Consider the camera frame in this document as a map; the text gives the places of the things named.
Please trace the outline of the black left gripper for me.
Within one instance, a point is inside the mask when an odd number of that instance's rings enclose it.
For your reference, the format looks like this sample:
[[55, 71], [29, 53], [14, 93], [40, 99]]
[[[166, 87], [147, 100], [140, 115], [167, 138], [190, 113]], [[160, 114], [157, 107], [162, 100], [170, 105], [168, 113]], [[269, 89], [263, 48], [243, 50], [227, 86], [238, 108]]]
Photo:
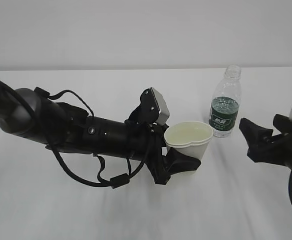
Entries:
[[129, 169], [128, 176], [133, 178], [143, 166], [147, 166], [153, 180], [158, 185], [165, 185], [174, 174], [196, 171], [201, 165], [198, 158], [180, 153], [172, 147], [167, 148], [167, 154], [162, 154], [162, 148], [165, 146], [164, 133], [169, 125], [159, 125], [156, 123], [147, 123], [141, 119], [140, 104], [131, 112], [127, 124], [132, 124], [134, 134], [144, 141], [144, 149], [141, 150], [141, 162], [131, 170], [130, 160], [134, 156], [126, 158]]

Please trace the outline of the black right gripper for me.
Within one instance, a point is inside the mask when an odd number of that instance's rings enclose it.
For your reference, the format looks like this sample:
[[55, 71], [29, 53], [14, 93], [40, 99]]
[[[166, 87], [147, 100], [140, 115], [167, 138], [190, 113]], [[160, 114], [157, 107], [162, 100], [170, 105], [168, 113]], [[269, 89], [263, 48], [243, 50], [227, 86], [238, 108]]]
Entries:
[[239, 129], [247, 145], [247, 156], [255, 163], [266, 163], [287, 167], [292, 170], [292, 120], [276, 114], [273, 126], [280, 132], [273, 134], [273, 129], [261, 127], [247, 118], [241, 118]]

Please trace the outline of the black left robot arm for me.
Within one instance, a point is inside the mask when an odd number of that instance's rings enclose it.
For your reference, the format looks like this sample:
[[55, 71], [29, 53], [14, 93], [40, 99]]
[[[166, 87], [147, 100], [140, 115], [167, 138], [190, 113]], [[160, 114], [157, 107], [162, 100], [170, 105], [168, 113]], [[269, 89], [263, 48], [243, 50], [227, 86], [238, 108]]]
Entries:
[[[130, 182], [147, 166], [154, 182], [165, 185], [173, 174], [195, 171], [199, 157], [170, 147], [166, 155], [164, 134], [169, 112], [163, 96], [154, 88], [145, 89], [139, 105], [124, 122], [96, 117], [89, 106], [80, 108], [60, 102], [63, 91], [51, 95], [44, 89], [12, 89], [0, 81], [0, 128], [11, 135], [44, 144], [51, 150], [64, 172], [75, 181], [96, 188], [118, 188]], [[139, 161], [136, 169], [110, 179], [100, 174], [89, 181], [72, 172], [61, 153], [97, 157], [100, 170], [104, 156]]]

